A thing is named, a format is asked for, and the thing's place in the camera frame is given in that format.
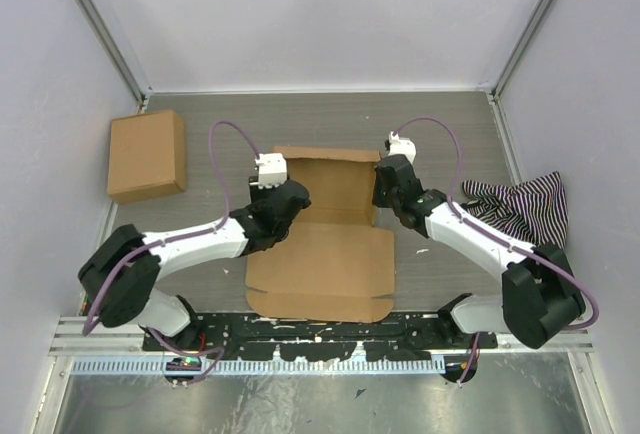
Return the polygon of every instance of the flattened cardboard box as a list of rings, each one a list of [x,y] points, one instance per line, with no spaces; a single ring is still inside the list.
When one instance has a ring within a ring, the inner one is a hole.
[[[391,312],[393,232],[372,227],[376,151],[276,147],[309,190],[289,236],[247,258],[247,301],[275,318],[375,322]]]
[[[107,194],[118,204],[187,188],[184,121],[158,111],[111,122]]]

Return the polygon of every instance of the metal floor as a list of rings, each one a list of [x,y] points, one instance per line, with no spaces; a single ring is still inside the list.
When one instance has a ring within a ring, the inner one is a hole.
[[[508,184],[509,173],[487,97],[481,92],[362,94],[154,95],[147,112],[174,109],[186,122],[187,191],[118,208],[116,226],[134,223],[140,231],[167,231],[222,215],[207,149],[212,123],[238,122],[259,148],[301,145],[384,149],[389,131],[403,121],[429,115],[448,123],[463,151],[462,179]],[[455,149],[433,123],[407,128],[418,148],[416,174],[425,187],[445,191],[455,169]],[[219,162],[232,196],[232,208],[249,199],[247,177],[252,154],[234,131],[216,138]],[[396,234],[396,310],[435,310],[462,292],[495,294],[498,284],[451,249],[422,239],[400,226],[391,213],[378,225]],[[186,269],[159,282],[168,294],[181,294],[199,311],[249,310],[245,300],[245,259],[219,260]]]
[[[462,389],[439,375],[214,377],[186,390],[155,377],[74,376],[55,433],[590,432],[566,354],[479,362]]]

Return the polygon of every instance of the striped cloth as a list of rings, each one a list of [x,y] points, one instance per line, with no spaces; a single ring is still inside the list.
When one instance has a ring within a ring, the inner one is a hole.
[[[564,248],[569,220],[560,173],[517,186],[464,181],[462,191],[471,199],[462,207],[491,227],[537,246],[553,242]]]

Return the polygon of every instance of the black mounting plate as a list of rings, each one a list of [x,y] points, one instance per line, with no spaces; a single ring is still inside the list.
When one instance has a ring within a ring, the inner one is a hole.
[[[445,340],[436,325],[438,318],[432,312],[393,312],[374,323],[270,319],[241,312],[196,315],[206,347],[224,347],[224,360],[271,360],[276,346],[285,361],[294,361],[298,356],[309,362],[346,360],[358,341],[363,343],[370,362],[428,360],[430,350],[469,349],[472,342],[472,335],[467,334]],[[197,351],[200,343],[198,339],[185,349]],[[482,349],[497,346],[493,334],[480,338]],[[142,348],[149,352],[166,350],[148,335]]]

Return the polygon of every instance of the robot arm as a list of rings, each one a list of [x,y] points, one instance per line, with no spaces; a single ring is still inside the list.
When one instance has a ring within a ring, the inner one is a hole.
[[[140,233],[131,224],[116,229],[78,274],[91,302],[125,254],[152,247],[126,265],[111,284],[99,310],[100,322],[105,327],[136,323],[158,330],[179,348],[191,345],[199,332],[191,306],[179,296],[155,289],[155,283],[186,267],[246,256],[284,240],[297,214],[311,204],[307,189],[286,180],[284,169],[284,180],[277,185],[271,183],[273,176],[261,176],[259,169],[258,177],[249,179],[252,202],[231,211],[223,225],[219,219],[170,232]]]
[[[584,300],[574,286],[550,269],[512,251],[512,247],[518,246],[571,273],[562,249],[513,239],[453,203],[463,216],[473,219],[483,231],[506,241],[510,247],[497,244],[462,222],[451,210],[444,193],[423,189],[413,170],[415,147],[411,141],[392,139],[387,149],[389,155],[376,167],[374,204],[392,208],[403,226],[460,252],[502,286],[501,296],[465,293],[441,308],[438,314],[444,335],[506,332],[537,349],[584,313]]]

